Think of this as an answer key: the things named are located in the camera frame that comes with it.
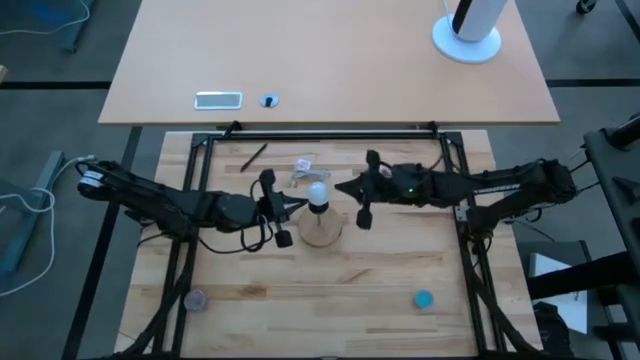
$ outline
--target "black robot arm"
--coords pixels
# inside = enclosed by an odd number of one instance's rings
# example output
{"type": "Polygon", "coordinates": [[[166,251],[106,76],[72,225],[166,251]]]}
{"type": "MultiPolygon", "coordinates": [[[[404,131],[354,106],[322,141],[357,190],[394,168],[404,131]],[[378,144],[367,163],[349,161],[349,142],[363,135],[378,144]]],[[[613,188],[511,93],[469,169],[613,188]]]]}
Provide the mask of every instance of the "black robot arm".
{"type": "Polygon", "coordinates": [[[253,198],[224,191],[181,191],[141,178],[124,170],[118,163],[82,162],[82,178],[78,191],[98,201],[114,201],[129,209],[127,215],[144,224],[155,222],[158,228],[173,238],[185,238],[198,228],[216,228],[231,233],[253,226],[275,222],[279,247],[290,246],[291,235],[281,223],[306,199],[292,198],[274,192],[273,170],[264,170],[258,179],[263,197],[253,198]]]}
{"type": "Polygon", "coordinates": [[[369,206],[375,202],[444,208],[472,195],[514,191],[490,206],[466,211],[469,235],[484,238],[503,218],[520,215],[537,204],[567,202],[577,193],[569,170],[557,160],[464,175],[416,163],[388,165],[376,151],[369,150],[367,164],[367,171],[356,179],[335,186],[363,205],[356,221],[361,229],[371,228],[369,206]]]}

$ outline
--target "black pen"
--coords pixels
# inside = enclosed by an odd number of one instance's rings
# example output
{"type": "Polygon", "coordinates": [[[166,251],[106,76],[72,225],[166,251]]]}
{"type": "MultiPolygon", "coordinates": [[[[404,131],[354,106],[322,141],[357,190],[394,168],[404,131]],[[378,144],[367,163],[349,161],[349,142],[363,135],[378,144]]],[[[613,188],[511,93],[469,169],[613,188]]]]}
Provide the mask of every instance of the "black pen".
{"type": "Polygon", "coordinates": [[[262,154],[262,152],[266,148],[267,148],[267,144],[265,143],[260,147],[260,149],[258,149],[258,151],[255,154],[253,154],[253,156],[249,159],[249,161],[247,161],[246,163],[244,163],[244,165],[242,165],[242,167],[240,168],[240,172],[244,172],[245,170],[247,170],[247,168],[249,167],[249,165],[251,165],[253,160],[255,160],[258,156],[260,156],[260,154],[262,154]]]}

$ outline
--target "blue bottle cap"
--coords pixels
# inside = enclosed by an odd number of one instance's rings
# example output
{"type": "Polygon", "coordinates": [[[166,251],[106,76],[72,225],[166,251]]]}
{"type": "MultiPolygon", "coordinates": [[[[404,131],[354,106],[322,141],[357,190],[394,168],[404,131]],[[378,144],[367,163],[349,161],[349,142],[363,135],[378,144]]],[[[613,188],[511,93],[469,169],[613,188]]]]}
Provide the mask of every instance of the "blue bottle cap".
{"type": "Polygon", "coordinates": [[[413,301],[419,309],[428,309],[433,305],[433,295],[427,290],[420,290],[413,301]]]}

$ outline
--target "white speaker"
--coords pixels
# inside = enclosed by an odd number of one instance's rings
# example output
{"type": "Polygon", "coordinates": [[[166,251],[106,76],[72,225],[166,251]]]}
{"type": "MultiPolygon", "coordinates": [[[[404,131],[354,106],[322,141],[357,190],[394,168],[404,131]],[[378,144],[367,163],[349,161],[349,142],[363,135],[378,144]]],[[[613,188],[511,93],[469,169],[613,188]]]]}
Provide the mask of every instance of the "white speaker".
{"type": "Polygon", "coordinates": [[[460,0],[455,15],[447,14],[434,25],[434,45],[445,56],[462,63],[481,64],[493,59],[502,46],[495,25],[506,3],[460,0]]]}

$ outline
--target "tag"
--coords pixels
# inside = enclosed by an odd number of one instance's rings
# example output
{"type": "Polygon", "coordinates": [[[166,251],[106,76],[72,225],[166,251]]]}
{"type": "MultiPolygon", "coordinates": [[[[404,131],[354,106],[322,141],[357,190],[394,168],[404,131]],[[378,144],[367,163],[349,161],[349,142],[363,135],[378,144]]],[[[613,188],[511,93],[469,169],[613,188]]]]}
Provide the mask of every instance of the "tag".
{"type": "Polygon", "coordinates": [[[295,171],[309,171],[311,170],[311,161],[305,159],[298,159],[296,161],[295,171]]]}

